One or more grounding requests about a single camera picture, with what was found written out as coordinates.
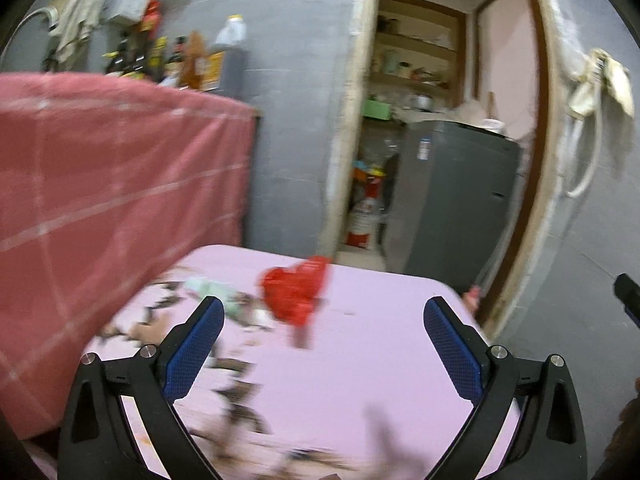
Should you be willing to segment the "person's right hand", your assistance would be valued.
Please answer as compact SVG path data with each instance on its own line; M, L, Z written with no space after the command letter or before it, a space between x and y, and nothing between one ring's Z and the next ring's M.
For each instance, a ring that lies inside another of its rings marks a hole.
M640 378L634 382L636 396L629 401L618 416L620 422L612 435L611 442L605 450L608 460L639 455L639 408L640 408Z

